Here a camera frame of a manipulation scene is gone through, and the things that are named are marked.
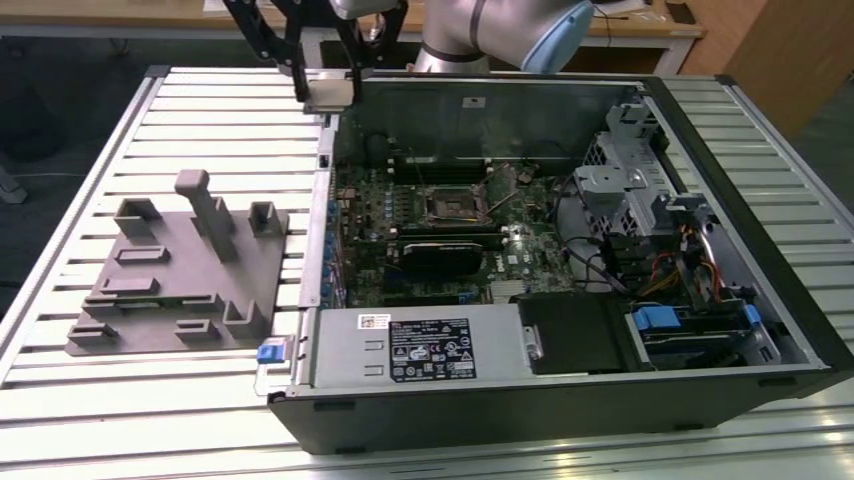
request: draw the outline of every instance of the black plastic part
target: black plastic part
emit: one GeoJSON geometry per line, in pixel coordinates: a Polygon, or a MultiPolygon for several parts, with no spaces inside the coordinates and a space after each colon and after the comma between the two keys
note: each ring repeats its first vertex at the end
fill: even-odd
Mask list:
{"type": "Polygon", "coordinates": [[[168,65],[151,65],[146,70],[147,78],[164,78],[173,71],[173,67],[168,65]]]}
{"type": "Polygon", "coordinates": [[[716,75],[716,81],[725,87],[738,87],[738,82],[736,81],[736,77],[733,77],[733,75],[716,75]]]}
{"type": "MultiPolygon", "coordinates": [[[[313,454],[357,447],[366,452],[447,448],[712,428],[760,405],[794,396],[822,374],[805,372],[800,384],[776,388],[760,385],[757,377],[660,377],[583,385],[278,397],[279,401],[271,396],[267,406],[313,454]],[[330,410],[329,402],[353,402],[355,408],[330,410]],[[511,422],[495,421],[509,416],[511,422]]],[[[777,377],[792,375],[764,376],[765,384],[777,377]]]]}
{"type": "Polygon", "coordinates": [[[411,244],[401,253],[401,269],[414,275],[458,277],[481,271],[483,247],[473,243],[411,244]]]}
{"type": "Polygon", "coordinates": [[[642,370],[620,297],[594,293],[535,293],[519,297],[519,316],[534,327],[543,356],[537,375],[642,370]]]}

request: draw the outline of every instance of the wire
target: wire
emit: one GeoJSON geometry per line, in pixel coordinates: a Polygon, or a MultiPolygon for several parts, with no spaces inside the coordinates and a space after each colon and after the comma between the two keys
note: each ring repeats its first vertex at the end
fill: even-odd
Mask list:
{"type": "Polygon", "coordinates": [[[656,257],[656,261],[653,262],[653,273],[650,274],[650,281],[656,278],[656,271],[658,270],[658,262],[661,262],[668,257],[673,257],[673,253],[662,253],[658,257],[656,257]]]}
{"type": "Polygon", "coordinates": [[[566,189],[569,188],[570,183],[573,183],[573,177],[569,177],[566,179],[566,182],[563,183],[563,187],[561,187],[561,192],[558,193],[558,201],[555,202],[554,210],[551,212],[551,215],[554,217],[554,224],[555,224],[555,236],[558,237],[558,241],[561,242],[561,245],[565,245],[573,241],[573,238],[567,241],[563,241],[563,236],[561,235],[561,225],[558,225],[558,218],[561,213],[561,200],[563,200],[563,194],[566,193],[566,189]]]}
{"type": "Polygon", "coordinates": [[[678,283],[680,283],[680,272],[678,271],[673,271],[670,273],[670,275],[668,275],[657,284],[654,284],[653,286],[648,287],[638,294],[638,296],[640,297],[648,297],[653,293],[676,286],[678,283]]]}
{"type": "Polygon", "coordinates": [[[718,303],[721,303],[721,270],[718,266],[712,262],[702,262],[704,265],[709,269],[709,273],[712,275],[712,291],[714,295],[714,299],[718,303]]]}
{"type": "Polygon", "coordinates": [[[602,10],[602,8],[600,8],[600,5],[597,5],[595,3],[593,4],[593,6],[597,8],[597,10],[600,11],[600,13],[602,14],[602,16],[605,17],[605,28],[608,28],[609,31],[609,45],[606,48],[612,48],[612,44],[614,43],[614,36],[612,35],[612,17],[609,17],[609,14],[605,13],[605,11],[602,10]]]}
{"type": "Polygon", "coordinates": [[[597,243],[600,242],[600,239],[595,237],[573,237],[570,238],[565,244],[566,244],[566,252],[570,254],[570,256],[573,258],[575,258],[575,260],[578,260],[579,262],[582,262],[583,265],[587,266],[587,268],[590,268],[590,270],[593,270],[594,272],[597,272],[600,274],[600,276],[602,278],[605,278],[605,280],[609,282],[609,284],[612,285],[612,287],[614,287],[614,290],[617,290],[620,293],[622,293],[624,295],[630,295],[634,296],[634,294],[632,293],[632,290],[629,290],[629,288],[626,287],[626,285],[624,285],[621,283],[621,281],[614,278],[614,276],[606,272],[605,270],[602,270],[597,265],[593,264],[593,262],[582,257],[571,248],[570,248],[570,243],[573,243],[575,240],[587,240],[591,241],[591,243],[597,243]]]}
{"type": "Polygon", "coordinates": [[[602,258],[602,254],[601,253],[594,253],[590,257],[587,257],[587,265],[585,266],[585,280],[582,280],[583,283],[590,284],[590,283],[609,283],[608,281],[602,281],[602,280],[590,280],[590,265],[593,265],[593,259],[594,258],[602,258]]]}

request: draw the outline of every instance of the metal slat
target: metal slat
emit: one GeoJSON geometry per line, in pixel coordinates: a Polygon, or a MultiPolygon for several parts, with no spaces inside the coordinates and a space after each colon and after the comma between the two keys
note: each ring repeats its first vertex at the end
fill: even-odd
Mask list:
{"type": "Polygon", "coordinates": [[[786,189],[782,192],[742,190],[742,196],[752,206],[762,205],[818,205],[821,202],[806,189],[786,189]]]}
{"type": "Polygon", "coordinates": [[[676,91],[673,92],[680,103],[733,103],[733,97],[722,91],[676,91]]]}
{"type": "Polygon", "coordinates": [[[128,147],[131,157],[203,157],[243,155],[310,155],[318,152],[317,142],[302,140],[222,140],[222,141],[135,141],[128,147]]]}
{"type": "MultiPolygon", "coordinates": [[[[742,172],[738,170],[728,171],[728,175],[737,187],[748,188],[792,188],[802,187],[804,180],[793,172],[742,172]]],[[[697,177],[689,170],[680,170],[680,177],[689,188],[697,188],[700,182],[697,177]]]]}
{"type": "Polygon", "coordinates": [[[833,215],[821,205],[756,206],[753,212],[765,225],[834,222],[833,215]]]}
{"type": "Polygon", "coordinates": [[[317,140],[321,128],[306,125],[144,125],[136,140],[317,140]]]}
{"type": "Polygon", "coordinates": [[[234,73],[171,73],[167,85],[293,85],[290,77],[279,72],[243,75],[234,73]]]}
{"type": "Polygon", "coordinates": [[[218,173],[313,173],[317,156],[303,157],[139,157],[122,162],[116,174],[173,173],[205,169],[218,173]]]}
{"type": "Polygon", "coordinates": [[[777,150],[766,142],[706,142],[712,153],[717,155],[777,155],[777,150]]]}
{"type": "Polygon", "coordinates": [[[182,110],[190,112],[217,111],[279,111],[303,112],[303,106],[293,98],[155,98],[151,110],[182,110]]]}
{"type": "Polygon", "coordinates": [[[143,125],[314,125],[302,112],[148,112],[143,125]]]}
{"type": "Polygon", "coordinates": [[[734,103],[681,103],[680,106],[689,115],[745,116],[745,111],[734,103]]]}
{"type": "Polygon", "coordinates": [[[673,92],[689,91],[689,92],[724,92],[721,84],[714,80],[686,79],[686,80],[668,80],[665,82],[668,89],[673,92]]]}
{"type": "Polygon", "coordinates": [[[266,411],[235,411],[4,428],[0,464],[294,444],[273,420],[266,411]]]}
{"type": "MultiPolygon", "coordinates": [[[[311,191],[314,173],[266,175],[211,175],[209,190],[213,194],[227,192],[311,191]]],[[[175,175],[136,175],[114,177],[104,181],[107,194],[175,193],[175,175]]]]}
{"type": "Polygon", "coordinates": [[[801,267],[796,269],[796,273],[808,288],[854,288],[853,265],[842,267],[801,267]]]}
{"type": "Polygon", "coordinates": [[[781,244],[804,243],[850,243],[852,235],[838,224],[818,225],[766,225],[765,229],[774,240],[781,244]]]}
{"type": "MultiPolygon", "coordinates": [[[[669,156],[674,167],[681,169],[689,168],[689,163],[681,155],[669,156]]],[[[738,156],[738,155],[718,155],[716,157],[718,163],[725,170],[778,170],[792,171],[786,161],[777,155],[754,155],[754,156],[738,156]]]]}
{"type": "Polygon", "coordinates": [[[814,267],[818,265],[854,265],[854,248],[849,253],[822,252],[822,253],[788,253],[786,260],[793,267],[814,267]]]}
{"type": "Polygon", "coordinates": [[[697,127],[750,127],[754,128],[750,118],[741,112],[733,115],[689,115],[692,123],[697,127]]]}
{"type": "Polygon", "coordinates": [[[158,91],[158,97],[294,98],[290,85],[170,85],[158,91]]]}
{"type": "Polygon", "coordinates": [[[764,140],[762,132],[753,125],[750,127],[729,128],[729,127],[700,127],[698,133],[709,141],[713,140],[764,140]]]}
{"type": "Polygon", "coordinates": [[[854,312],[854,295],[852,295],[852,288],[813,290],[810,293],[825,313],[854,312]]]}
{"type": "Polygon", "coordinates": [[[258,369],[255,358],[189,360],[174,362],[139,362],[115,365],[74,365],[44,368],[12,368],[6,381],[12,384],[30,382],[66,382],[78,380],[107,381],[118,378],[170,378],[185,375],[251,373],[258,369]]]}
{"type": "Polygon", "coordinates": [[[262,407],[254,383],[255,375],[242,374],[16,388],[0,395],[0,424],[262,407]]]}

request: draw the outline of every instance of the power supply label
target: power supply label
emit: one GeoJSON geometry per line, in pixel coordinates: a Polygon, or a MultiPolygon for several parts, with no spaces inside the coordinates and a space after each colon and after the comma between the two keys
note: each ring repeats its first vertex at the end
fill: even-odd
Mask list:
{"type": "Polygon", "coordinates": [[[389,346],[398,383],[478,378],[467,318],[389,322],[389,346]]]}

